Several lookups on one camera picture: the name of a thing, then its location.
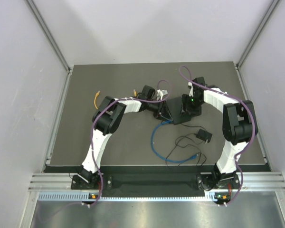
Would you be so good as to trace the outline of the black network switch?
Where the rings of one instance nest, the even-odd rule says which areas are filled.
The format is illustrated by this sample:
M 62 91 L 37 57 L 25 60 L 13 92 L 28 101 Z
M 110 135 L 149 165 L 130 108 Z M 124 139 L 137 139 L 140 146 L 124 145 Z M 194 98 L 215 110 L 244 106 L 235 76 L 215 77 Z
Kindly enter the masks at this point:
M 174 125 L 183 124 L 191 120 L 191 116 L 182 111 L 182 98 L 176 97 L 167 100 L 167 107 L 172 117 L 172 123 Z

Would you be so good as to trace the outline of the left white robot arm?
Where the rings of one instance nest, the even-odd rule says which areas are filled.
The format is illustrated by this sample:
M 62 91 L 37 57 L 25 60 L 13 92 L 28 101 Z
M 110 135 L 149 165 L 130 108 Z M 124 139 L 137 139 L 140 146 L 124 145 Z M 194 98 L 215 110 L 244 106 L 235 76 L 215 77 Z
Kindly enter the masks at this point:
M 81 190 L 101 187 L 103 183 L 103 175 L 100 171 L 102 156 L 123 116 L 144 110 L 160 112 L 168 96 L 167 90 L 155 90 L 147 85 L 134 97 L 106 96 L 93 116 L 90 146 L 77 174 L 72 177 L 71 188 Z

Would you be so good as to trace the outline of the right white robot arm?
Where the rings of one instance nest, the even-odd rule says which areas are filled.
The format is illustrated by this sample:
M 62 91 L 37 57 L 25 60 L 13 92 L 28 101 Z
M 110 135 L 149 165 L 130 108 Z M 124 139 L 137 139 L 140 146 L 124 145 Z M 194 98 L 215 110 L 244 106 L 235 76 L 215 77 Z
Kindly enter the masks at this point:
M 207 87 L 203 77 L 188 81 L 188 88 L 190 92 L 185 96 L 183 105 L 186 112 L 200 112 L 202 104 L 207 103 L 222 113 L 225 138 L 222 154 L 213 167 L 211 177 L 203 178 L 200 186 L 205 190 L 223 188 L 234 180 L 241 154 L 257 135 L 254 105 L 217 87 Z

